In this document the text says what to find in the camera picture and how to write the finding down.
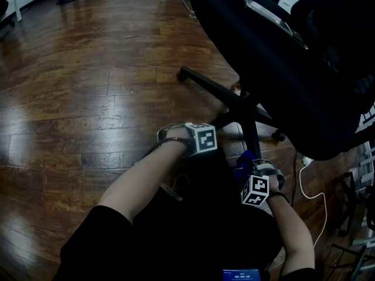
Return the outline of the blue cloth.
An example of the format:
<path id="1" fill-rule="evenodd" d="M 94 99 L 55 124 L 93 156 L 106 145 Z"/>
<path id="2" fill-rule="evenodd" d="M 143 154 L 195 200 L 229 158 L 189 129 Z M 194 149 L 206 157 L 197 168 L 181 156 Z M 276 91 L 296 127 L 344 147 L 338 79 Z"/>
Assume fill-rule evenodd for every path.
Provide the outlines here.
<path id="1" fill-rule="evenodd" d="M 236 185 L 242 189 L 248 178 L 254 173 L 254 161 L 257 160 L 256 156 L 250 150 L 246 150 L 236 161 L 234 167 L 234 179 Z"/>

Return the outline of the black metal stand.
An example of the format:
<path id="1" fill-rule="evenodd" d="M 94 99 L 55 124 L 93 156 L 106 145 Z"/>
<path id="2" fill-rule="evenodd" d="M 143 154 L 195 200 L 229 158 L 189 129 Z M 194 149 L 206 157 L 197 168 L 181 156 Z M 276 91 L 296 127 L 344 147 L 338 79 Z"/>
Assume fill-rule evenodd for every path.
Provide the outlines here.
<path id="1" fill-rule="evenodd" d="M 339 236 L 346 237 L 349 235 L 357 207 L 357 195 L 353 173 L 343 173 L 340 177 L 335 178 L 333 183 L 335 186 L 341 185 L 347 198 L 345 202 L 346 209 L 342 215 L 342 218 L 340 219 L 339 224 Z"/>

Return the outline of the black office chair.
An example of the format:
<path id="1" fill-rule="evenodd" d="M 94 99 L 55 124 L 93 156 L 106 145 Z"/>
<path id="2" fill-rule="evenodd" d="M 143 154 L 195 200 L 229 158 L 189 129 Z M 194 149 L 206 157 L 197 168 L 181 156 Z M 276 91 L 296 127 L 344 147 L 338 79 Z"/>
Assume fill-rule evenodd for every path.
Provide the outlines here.
<path id="1" fill-rule="evenodd" d="M 213 125 L 238 123 L 256 156 L 257 123 L 274 127 L 274 139 L 289 139 L 314 160 L 357 147 L 361 116 L 375 103 L 375 0 L 299 0 L 290 11 L 273 0 L 253 1 L 286 21 L 308 50 L 244 0 L 190 0 L 238 74 L 241 93 L 188 67 L 181 67 L 178 80 L 193 80 L 227 106 Z"/>

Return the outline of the grey metal rack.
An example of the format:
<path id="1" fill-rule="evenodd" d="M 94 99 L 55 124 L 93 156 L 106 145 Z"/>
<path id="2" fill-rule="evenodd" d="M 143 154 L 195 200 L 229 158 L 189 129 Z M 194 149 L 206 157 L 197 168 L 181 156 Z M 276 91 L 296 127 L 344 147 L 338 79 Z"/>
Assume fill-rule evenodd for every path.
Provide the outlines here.
<path id="1" fill-rule="evenodd" d="M 354 276 L 375 270 L 375 103 L 361 116 L 355 133 L 360 148 L 359 164 L 354 171 L 354 225 L 352 245 L 360 249 Z"/>

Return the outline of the silver-edged flat device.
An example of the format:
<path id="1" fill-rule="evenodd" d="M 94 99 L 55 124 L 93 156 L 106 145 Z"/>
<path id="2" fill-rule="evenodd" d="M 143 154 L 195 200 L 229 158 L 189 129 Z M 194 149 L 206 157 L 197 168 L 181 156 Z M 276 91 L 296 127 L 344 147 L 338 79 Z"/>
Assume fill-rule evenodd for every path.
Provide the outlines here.
<path id="1" fill-rule="evenodd" d="M 272 13 L 271 11 L 264 8 L 263 6 L 261 6 L 253 0 L 244 0 L 244 4 L 246 8 L 251 9 L 255 13 L 259 14 L 263 18 L 273 23 L 275 26 L 279 27 L 287 35 L 289 35 L 296 42 L 298 42 L 305 50 L 308 50 L 308 46 L 301 38 L 301 36 L 296 31 L 294 31 L 293 28 L 291 28 L 290 25 L 286 23 L 286 21 L 282 20 L 280 17 L 278 17 L 277 15 L 275 15 L 274 13 Z"/>

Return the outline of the phone with blue screen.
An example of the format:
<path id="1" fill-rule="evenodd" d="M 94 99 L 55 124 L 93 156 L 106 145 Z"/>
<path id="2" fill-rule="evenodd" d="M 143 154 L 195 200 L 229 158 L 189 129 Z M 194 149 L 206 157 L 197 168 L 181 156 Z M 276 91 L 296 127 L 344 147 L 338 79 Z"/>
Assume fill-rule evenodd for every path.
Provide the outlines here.
<path id="1" fill-rule="evenodd" d="M 255 268 L 224 269 L 223 281 L 270 281 L 270 274 Z"/>

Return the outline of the person's left forearm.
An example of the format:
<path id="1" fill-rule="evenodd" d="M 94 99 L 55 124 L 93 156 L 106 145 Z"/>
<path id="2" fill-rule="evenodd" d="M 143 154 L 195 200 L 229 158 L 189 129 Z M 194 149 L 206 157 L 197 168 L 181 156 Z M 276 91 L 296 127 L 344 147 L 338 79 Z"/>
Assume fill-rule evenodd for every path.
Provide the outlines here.
<path id="1" fill-rule="evenodd" d="M 186 152 L 187 145 L 169 140 L 136 162 L 105 191 L 99 205 L 122 214 L 129 222 L 153 199 L 164 178 Z"/>

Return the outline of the person's right forearm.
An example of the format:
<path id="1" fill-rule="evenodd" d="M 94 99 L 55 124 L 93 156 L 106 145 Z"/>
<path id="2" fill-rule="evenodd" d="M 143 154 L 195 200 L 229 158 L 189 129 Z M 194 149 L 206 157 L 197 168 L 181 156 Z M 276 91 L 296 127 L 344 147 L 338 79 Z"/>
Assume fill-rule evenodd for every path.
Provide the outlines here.
<path id="1" fill-rule="evenodd" d="M 315 269 L 315 251 L 309 229 L 278 188 L 278 180 L 270 177 L 267 204 L 277 222 L 285 249 L 285 261 L 279 278 L 291 276 L 301 269 Z"/>

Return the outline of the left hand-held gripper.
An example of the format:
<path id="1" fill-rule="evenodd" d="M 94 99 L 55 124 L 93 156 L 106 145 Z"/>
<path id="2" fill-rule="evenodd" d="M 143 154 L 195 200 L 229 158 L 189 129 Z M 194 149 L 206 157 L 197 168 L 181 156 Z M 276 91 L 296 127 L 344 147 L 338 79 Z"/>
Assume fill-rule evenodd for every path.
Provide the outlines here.
<path id="1" fill-rule="evenodd" d="M 187 122 L 184 124 L 171 124 L 160 129 L 156 136 L 158 142 L 163 142 L 170 129 L 185 128 L 189 133 L 189 139 L 181 139 L 187 145 L 187 155 L 194 156 L 217 149 L 216 128 L 206 123 L 194 124 Z"/>

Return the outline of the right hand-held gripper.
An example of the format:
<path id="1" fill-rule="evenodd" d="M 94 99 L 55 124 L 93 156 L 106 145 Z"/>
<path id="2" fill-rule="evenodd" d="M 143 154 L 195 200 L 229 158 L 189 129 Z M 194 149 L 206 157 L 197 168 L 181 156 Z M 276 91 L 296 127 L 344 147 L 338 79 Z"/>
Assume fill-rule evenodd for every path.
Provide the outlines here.
<path id="1" fill-rule="evenodd" d="M 270 196 L 270 176 L 278 180 L 278 188 L 285 184 L 285 176 L 269 160 L 252 160 L 250 172 L 241 191 L 241 203 L 261 207 Z"/>

